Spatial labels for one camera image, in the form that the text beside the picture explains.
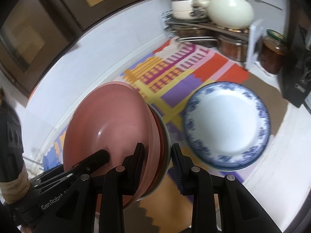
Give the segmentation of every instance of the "white plate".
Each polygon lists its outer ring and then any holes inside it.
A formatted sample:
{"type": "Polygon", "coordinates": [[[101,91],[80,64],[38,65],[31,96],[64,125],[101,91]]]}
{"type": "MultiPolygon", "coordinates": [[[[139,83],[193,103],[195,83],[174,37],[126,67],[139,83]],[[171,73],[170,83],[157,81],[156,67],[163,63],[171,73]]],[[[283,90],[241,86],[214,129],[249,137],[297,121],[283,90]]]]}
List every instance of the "white plate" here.
{"type": "Polygon", "coordinates": [[[183,134],[208,165],[238,170],[256,161],[267,146],[270,117],[262,100],[247,87],[215,82],[188,100],[183,134]]]}

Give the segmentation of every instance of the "jar lid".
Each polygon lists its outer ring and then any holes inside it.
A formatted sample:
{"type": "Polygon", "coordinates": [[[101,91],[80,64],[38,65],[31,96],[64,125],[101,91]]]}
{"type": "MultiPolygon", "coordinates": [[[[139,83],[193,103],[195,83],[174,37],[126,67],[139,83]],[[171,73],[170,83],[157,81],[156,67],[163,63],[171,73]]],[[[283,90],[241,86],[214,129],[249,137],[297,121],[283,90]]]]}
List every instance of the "jar lid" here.
{"type": "Polygon", "coordinates": [[[282,34],[279,34],[278,32],[274,31],[274,30],[267,30],[267,34],[268,36],[270,36],[271,38],[273,38],[274,40],[278,41],[281,44],[286,44],[286,39],[284,38],[284,36],[282,34]]]}

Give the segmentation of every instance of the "jam jar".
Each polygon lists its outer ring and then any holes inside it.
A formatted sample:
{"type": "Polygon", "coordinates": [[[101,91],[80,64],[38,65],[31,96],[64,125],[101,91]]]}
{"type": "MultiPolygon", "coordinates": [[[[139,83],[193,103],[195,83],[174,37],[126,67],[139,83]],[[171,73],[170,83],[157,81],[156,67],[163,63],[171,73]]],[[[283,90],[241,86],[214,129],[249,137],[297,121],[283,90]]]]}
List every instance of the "jam jar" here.
{"type": "Polygon", "coordinates": [[[274,30],[267,30],[260,55],[261,66],[270,74],[278,74],[282,67],[282,56],[287,51],[284,36],[274,30]]]}

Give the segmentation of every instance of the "teapot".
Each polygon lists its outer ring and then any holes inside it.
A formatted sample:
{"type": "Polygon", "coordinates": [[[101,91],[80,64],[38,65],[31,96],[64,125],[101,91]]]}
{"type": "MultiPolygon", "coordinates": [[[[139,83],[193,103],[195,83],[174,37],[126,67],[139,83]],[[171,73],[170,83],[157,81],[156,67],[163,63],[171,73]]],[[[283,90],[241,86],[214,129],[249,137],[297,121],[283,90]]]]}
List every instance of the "teapot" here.
{"type": "Polygon", "coordinates": [[[193,5],[206,9],[214,23],[229,29],[246,29],[254,20],[248,0],[193,0],[193,5]]]}

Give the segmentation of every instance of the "stack of bowls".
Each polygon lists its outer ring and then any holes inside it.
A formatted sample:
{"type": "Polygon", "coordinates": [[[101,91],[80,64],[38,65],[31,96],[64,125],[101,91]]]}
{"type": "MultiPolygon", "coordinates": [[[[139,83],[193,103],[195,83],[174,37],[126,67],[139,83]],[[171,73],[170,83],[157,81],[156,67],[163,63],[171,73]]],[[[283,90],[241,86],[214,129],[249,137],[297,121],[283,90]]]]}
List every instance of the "stack of bowls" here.
{"type": "Polygon", "coordinates": [[[123,196],[125,208],[160,184],[170,161],[170,139],[159,113],[134,87],[123,82],[103,84],[83,99],[71,118],[64,142],[64,169],[104,149],[110,161],[92,176],[106,174],[132,155],[137,143],[144,144],[144,163],[136,193],[123,196]]]}

